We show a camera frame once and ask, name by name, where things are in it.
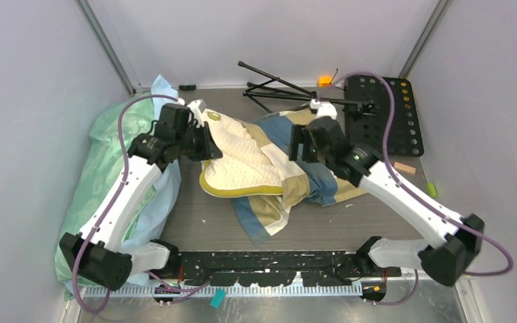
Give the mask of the blue beige checkered pillow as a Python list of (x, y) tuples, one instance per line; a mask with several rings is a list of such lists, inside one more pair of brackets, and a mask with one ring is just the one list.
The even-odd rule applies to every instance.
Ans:
[(289, 161), (291, 128), (314, 120), (307, 111), (284, 111), (260, 117), (242, 126), (275, 166), (281, 190), (274, 195), (260, 193), (232, 199), (235, 213), (251, 242), (262, 244), (280, 232), (289, 221), (291, 208), (307, 200), (323, 207), (353, 199), (366, 192), (337, 178), (320, 163)]

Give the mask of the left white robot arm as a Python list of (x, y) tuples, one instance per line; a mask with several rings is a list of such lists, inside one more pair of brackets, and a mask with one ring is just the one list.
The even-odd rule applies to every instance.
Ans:
[(131, 141), (124, 168), (91, 219), (60, 239), (69, 268), (80, 277), (116, 291), (138, 273), (155, 270), (165, 279), (178, 273), (176, 246), (160, 240), (121, 245), (140, 202), (172, 162), (183, 155), (194, 162), (222, 157), (201, 117), (205, 107), (203, 100), (164, 104), (150, 130)]

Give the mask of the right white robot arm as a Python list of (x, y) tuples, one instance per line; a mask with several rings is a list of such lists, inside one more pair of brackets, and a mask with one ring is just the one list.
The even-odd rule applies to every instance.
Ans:
[(484, 221), (467, 217), (435, 202), (417, 190), (373, 147), (352, 145), (336, 120), (325, 116), (291, 129), (289, 158), (320, 162), (338, 178), (381, 200), (412, 225), (420, 240), (390, 240), (374, 236), (360, 249), (357, 267), (366, 276), (383, 268), (423, 270), (437, 283), (451, 287), (481, 251)]

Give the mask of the white quilted pillow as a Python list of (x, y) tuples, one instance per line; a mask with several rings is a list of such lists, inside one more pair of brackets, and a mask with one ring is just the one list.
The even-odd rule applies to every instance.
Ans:
[(222, 153), (202, 162), (199, 184), (206, 193), (219, 198), (282, 194), (277, 168), (239, 120), (208, 108), (201, 116)]

